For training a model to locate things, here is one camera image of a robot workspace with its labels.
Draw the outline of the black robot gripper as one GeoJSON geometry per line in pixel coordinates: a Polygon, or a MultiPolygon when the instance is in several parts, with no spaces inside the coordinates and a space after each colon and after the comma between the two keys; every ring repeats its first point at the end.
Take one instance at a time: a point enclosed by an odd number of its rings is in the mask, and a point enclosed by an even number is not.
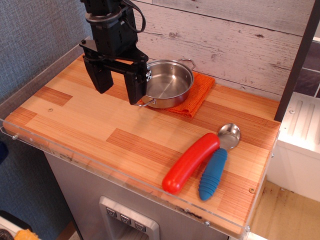
{"type": "Polygon", "coordinates": [[[128,100],[135,105],[147,92],[148,56],[136,44],[146,26],[136,26],[134,17],[87,17],[92,40],[82,40],[84,65],[95,87],[103,94],[113,86],[111,72],[124,75],[128,100]]]}

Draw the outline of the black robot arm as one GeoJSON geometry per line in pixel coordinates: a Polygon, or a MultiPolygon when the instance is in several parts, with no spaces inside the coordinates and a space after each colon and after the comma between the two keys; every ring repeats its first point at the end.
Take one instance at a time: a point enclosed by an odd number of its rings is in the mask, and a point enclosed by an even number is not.
{"type": "Polygon", "coordinates": [[[79,45],[94,87],[103,94],[114,84],[112,73],[122,74],[129,103],[135,105],[146,95],[151,76],[147,68],[149,58],[136,46],[146,20],[143,18],[141,29],[137,29],[134,12],[140,9],[130,0],[85,0],[83,3],[93,39],[83,39],[79,45]]]}

